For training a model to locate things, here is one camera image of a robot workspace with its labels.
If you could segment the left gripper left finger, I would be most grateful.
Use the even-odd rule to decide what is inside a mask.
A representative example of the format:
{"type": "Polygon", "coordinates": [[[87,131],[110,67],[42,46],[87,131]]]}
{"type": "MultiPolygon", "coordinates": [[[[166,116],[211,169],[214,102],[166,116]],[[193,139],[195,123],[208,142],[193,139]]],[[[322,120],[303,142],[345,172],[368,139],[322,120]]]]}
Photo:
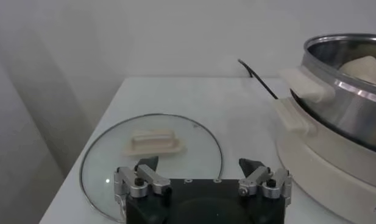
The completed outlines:
{"type": "Polygon", "coordinates": [[[133,169],[118,167],[114,172],[114,195],[123,198],[127,195],[133,198],[143,198],[151,190],[155,195],[171,193],[171,180],[160,176],[156,170],[158,156],[143,158],[133,169]]]}

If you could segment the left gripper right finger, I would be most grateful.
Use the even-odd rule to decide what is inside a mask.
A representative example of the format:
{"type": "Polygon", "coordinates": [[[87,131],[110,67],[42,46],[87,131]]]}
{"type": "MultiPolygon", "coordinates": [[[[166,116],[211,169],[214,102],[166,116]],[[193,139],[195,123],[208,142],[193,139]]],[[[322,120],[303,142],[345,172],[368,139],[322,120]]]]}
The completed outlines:
{"type": "Polygon", "coordinates": [[[238,193],[241,197],[250,197],[261,192],[264,198],[279,199],[291,204],[292,175],[289,170],[280,168],[275,172],[260,161],[240,158],[239,166],[245,178],[238,181],[238,193]]]}

